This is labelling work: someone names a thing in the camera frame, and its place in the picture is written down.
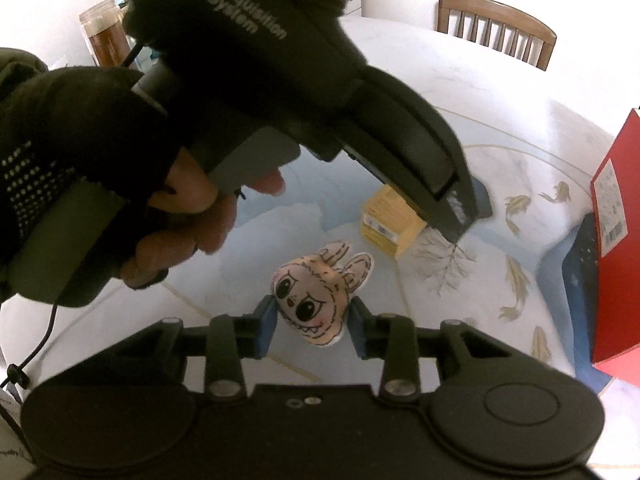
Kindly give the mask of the left hand black glove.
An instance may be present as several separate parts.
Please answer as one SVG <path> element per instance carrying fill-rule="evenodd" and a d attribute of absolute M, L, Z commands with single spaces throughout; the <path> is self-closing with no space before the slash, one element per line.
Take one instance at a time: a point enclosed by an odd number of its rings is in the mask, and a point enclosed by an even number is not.
<path fill-rule="evenodd" d="M 104 204 L 186 214 L 178 228 L 122 233 L 124 253 L 96 280 L 145 289 L 196 252 L 213 254 L 232 230 L 238 200 L 222 195 L 175 126 L 132 87 L 125 67 L 49 70 L 20 49 L 1 51 L 1 298 L 8 274 L 43 219 L 75 188 Z"/>

